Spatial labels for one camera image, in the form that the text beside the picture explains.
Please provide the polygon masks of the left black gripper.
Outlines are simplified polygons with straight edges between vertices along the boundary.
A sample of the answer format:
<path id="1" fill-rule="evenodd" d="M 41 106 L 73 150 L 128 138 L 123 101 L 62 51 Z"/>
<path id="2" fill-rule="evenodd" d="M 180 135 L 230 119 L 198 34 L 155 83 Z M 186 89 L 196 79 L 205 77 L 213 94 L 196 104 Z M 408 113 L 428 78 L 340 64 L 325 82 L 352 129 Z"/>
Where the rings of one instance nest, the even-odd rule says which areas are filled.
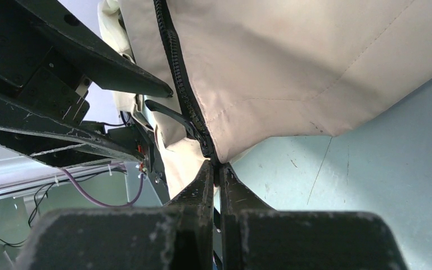
<path id="1" fill-rule="evenodd" d="M 55 168 L 142 161 L 137 150 L 75 125 L 89 110 L 84 75 L 105 90 L 173 95 L 59 1 L 0 1 L 1 147 Z"/>

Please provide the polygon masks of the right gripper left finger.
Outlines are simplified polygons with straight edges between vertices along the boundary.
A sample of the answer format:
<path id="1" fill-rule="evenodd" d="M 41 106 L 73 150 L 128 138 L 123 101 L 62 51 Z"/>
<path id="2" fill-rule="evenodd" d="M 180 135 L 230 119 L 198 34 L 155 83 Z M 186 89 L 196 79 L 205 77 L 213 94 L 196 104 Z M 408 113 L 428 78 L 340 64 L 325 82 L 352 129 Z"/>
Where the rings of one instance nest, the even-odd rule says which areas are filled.
<path id="1" fill-rule="evenodd" d="M 44 215 L 16 269 L 212 269 L 213 182 L 195 179 L 157 208 L 60 209 Z"/>

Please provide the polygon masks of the beige zip jacket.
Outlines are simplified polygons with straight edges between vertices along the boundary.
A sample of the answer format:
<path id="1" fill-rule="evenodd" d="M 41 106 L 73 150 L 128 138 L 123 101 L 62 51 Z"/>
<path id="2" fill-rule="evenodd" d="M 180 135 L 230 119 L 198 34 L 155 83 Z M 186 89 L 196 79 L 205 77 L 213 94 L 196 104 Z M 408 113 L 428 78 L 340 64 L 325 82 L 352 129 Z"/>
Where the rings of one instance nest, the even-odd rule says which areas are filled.
<path id="1" fill-rule="evenodd" d="M 206 159 L 269 137 L 338 136 L 432 78 L 432 1 L 101 1 L 102 39 L 165 82 L 169 196 Z"/>

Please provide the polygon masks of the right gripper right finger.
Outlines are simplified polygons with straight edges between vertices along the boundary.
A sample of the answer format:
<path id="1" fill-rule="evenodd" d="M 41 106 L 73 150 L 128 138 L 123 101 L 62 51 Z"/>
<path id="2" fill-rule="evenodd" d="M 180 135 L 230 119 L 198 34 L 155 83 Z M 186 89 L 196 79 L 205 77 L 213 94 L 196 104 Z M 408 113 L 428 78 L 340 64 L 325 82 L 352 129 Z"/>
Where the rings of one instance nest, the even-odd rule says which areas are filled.
<path id="1" fill-rule="evenodd" d="M 279 211 L 219 170 L 224 269 L 406 269 L 384 220 L 365 211 Z"/>

